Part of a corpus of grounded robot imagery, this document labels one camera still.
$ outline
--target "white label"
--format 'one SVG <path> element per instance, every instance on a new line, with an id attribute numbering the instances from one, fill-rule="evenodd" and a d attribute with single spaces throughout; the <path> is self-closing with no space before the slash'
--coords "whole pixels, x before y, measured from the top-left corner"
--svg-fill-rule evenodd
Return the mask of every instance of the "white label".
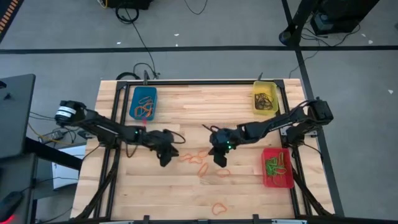
<path id="1" fill-rule="evenodd" d="M 64 111 L 57 111 L 57 113 L 55 115 L 62 115 L 62 116 L 67 116 L 68 118 L 70 118 L 70 116 L 72 115 L 71 113 L 68 112 L 64 112 Z"/>
<path id="2" fill-rule="evenodd" d="M 76 114 L 76 111 L 74 109 L 66 107 L 66 106 L 60 106 L 58 110 L 63 110 L 63 111 L 67 111 L 69 113 Z"/>

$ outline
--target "blue bin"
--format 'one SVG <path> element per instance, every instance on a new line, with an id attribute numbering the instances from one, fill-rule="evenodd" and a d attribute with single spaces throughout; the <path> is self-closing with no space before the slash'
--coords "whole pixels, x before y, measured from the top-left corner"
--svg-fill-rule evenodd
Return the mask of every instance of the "blue bin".
<path id="1" fill-rule="evenodd" d="M 155 118 L 157 91 L 155 87 L 137 86 L 132 96 L 130 116 L 136 120 Z"/>

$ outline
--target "wooden tabletop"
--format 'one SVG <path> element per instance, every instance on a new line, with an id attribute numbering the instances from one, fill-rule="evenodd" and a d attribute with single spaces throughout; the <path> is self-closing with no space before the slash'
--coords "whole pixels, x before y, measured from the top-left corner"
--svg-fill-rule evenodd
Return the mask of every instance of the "wooden tabletop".
<path id="1" fill-rule="evenodd" d="M 303 89 L 299 79 L 284 81 L 289 106 L 293 108 L 305 99 Z M 210 132 L 202 124 L 236 128 L 239 123 L 271 118 L 253 114 L 252 85 L 155 87 L 158 96 L 156 114 L 153 122 L 147 124 L 147 129 L 169 129 L 184 136 L 187 140 L 185 144 L 174 145 L 180 155 L 197 154 L 211 148 Z M 98 92 L 95 110 L 109 118 L 115 88 L 116 81 L 102 81 Z M 128 109 L 133 89 L 130 90 Z M 122 92 L 116 121 L 120 120 L 123 95 Z M 278 95 L 283 113 L 280 91 Z M 126 125 L 133 124 L 142 125 L 142 122 L 134 121 L 127 115 Z M 317 147 L 315 138 L 306 138 L 305 142 Z M 86 154 L 97 145 L 97 140 L 89 140 Z M 267 188 L 262 184 L 261 152 L 265 147 L 281 147 L 278 131 L 269 133 L 255 144 L 238 146 L 237 150 L 227 154 L 226 169 L 231 175 L 219 177 L 217 172 L 221 168 L 213 162 L 212 156 L 207 156 L 203 162 L 208 163 L 208 170 L 203 177 L 199 177 L 197 173 L 203 164 L 181 162 L 174 157 L 169 165 L 161 167 L 155 152 L 144 147 L 138 147 L 135 155 L 127 158 L 123 144 L 112 220 L 142 220 L 144 215 L 150 215 L 151 220 L 250 219 L 253 214 L 259 214 L 260 218 L 293 218 L 289 190 Z M 134 146 L 129 146 L 129 152 L 133 149 Z M 301 146 L 299 151 L 308 188 L 333 213 L 319 153 L 307 146 Z M 104 150 L 100 148 L 85 159 L 71 217 L 78 215 L 96 192 L 103 156 Z M 296 189 L 300 211 L 304 213 L 301 192 L 297 186 Z M 105 192 L 101 215 L 105 214 L 107 195 L 108 191 Z M 216 203 L 225 205 L 227 211 L 214 215 L 212 208 Z M 222 208 L 217 205 L 214 212 L 220 210 Z"/>

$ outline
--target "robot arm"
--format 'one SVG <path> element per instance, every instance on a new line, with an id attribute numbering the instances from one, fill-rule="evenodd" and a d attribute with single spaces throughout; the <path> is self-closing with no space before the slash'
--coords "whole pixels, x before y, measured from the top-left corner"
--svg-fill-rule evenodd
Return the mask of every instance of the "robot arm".
<path id="1" fill-rule="evenodd" d="M 156 151 L 162 167 L 165 167 L 172 157 L 178 156 L 178 151 L 172 145 L 176 143 L 173 132 L 167 129 L 147 132 L 143 126 L 121 125 L 96 111 L 86 109 L 80 102 L 61 101 L 55 120 L 61 127 L 80 127 L 94 134 L 100 144 L 111 149 L 118 149 L 121 141 L 148 147 L 151 151 Z"/>
<path id="2" fill-rule="evenodd" d="M 225 155 L 230 150 L 236 149 L 241 144 L 252 144 L 264 138 L 267 133 L 298 123 L 286 130 L 287 144 L 299 146 L 303 143 L 305 133 L 313 131 L 322 125 L 328 124 L 333 119 L 328 103 L 319 100 L 304 101 L 291 112 L 276 116 L 263 122 L 250 122 L 237 125 L 236 129 L 217 128 L 211 126 L 210 142 L 213 148 L 209 155 L 214 156 L 214 162 L 221 167 L 226 166 Z"/>

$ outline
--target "orange object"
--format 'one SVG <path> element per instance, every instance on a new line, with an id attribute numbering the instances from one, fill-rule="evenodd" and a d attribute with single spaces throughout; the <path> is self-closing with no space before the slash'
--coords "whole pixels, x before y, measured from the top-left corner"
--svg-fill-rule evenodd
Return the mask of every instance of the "orange object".
<path id="1" fill-rule="evenodd" d="M 229 176 L 229 175 L 231 175 L 231 171 L 229 171 L 229 169 L 219 169 L 217 172 L 216 172 L 216 174 L 217 174 L 217 176 L 218 177 L 227 177 L 227 176 Z"/>
<path id="2" fill-rule="evenodd" d="M 208 156 L 208 151 L 207 150 L 201 150 L 201 151 L 198 152 L 198 157 L 204 158 L 206 156 Z"/>
<path id="3" fill-rule="evenodd" d="M 137 106 L 134 109 L 134 116 L 136 117 L 149 117 L 152 115 L 152 106 L 154 105 L 154 101 L 150 96 L 146 96 L 138 101 L 141 106 Z"/>
<path id="4" fill-rule="evenodd" d="M 182 162 L 182 161 L 186 161 L 187 159 L 192 159 L 192 155 L 190 154 L 190 153 L 187 153 L 187 154 L 185 154 L 185 155 L 183 155 L 183 156 L 180 156 L 180 161 Z"/>
<path id="5" fill-rule="evenodd" d="M 198 171 L 198 177 L 203 177 L 205 174 L 206 174 L 206 172 L 207 172 L 207 169 L 209 168 L 209 164 L 207 163 L 207 162 L 205 162 L 201 167 L 200 167 L 200 169 L 199 169 L 199 171 Z"/>
<path id="6" fill-rule="evenodd" d="M 189 163 L 201 164 L 202 162 L 203 162 L 203 159 L 198 156 L 192 156 L 192 158 L 189 160 Z"/>
<path id="7" fill-rule="evenodd" d="M 220 207 L 222 207 L 224 210 L 221 210 L 221 211 L 215 213 L 215 212 L 214 212 L 214 209 L 216 208 L 217 205 L 219 205 Z M 219 214 L 221 214 L 221 213 L 223 213 L 223 212 L 226 212 L 227 210 L 228 210 L 228 209 L 225 207 L 225 205 L 223 205 L 222 203 L 219 203 L 219 202 L 215 203 L 215 204 L 213 205 L 213 208 L 211 208 L 211 212 L 213 212 L 213 215 L 219 215 Z"/>

